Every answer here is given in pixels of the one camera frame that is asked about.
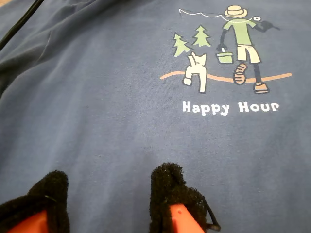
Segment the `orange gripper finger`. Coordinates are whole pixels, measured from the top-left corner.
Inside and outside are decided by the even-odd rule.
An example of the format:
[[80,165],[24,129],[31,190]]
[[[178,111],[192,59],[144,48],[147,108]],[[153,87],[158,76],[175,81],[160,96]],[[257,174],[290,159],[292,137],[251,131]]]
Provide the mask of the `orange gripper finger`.
[[203,231],[207,231],[205,197],[197,189],[186,186],[182,167],[176,163],[163,163],[151,173],[149,232],[173,232],[170,206],[174,204],[183,204]]
[[69,233],[69,181],[59,170],[45,175],[26,195],[0,205],[2,233]]

